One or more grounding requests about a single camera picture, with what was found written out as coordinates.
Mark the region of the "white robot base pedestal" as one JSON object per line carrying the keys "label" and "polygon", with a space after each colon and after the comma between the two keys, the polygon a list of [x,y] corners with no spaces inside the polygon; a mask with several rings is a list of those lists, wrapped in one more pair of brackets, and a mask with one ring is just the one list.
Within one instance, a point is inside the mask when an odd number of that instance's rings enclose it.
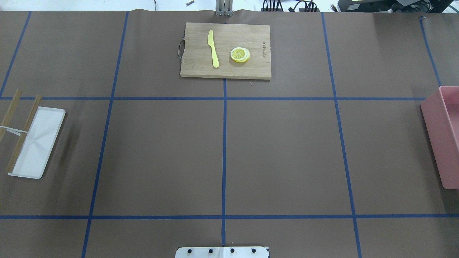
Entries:
{"label": "white robot base pedestal", "polygon": [[268,247],[182,247],[175,253],[176,258],[269,258]]}

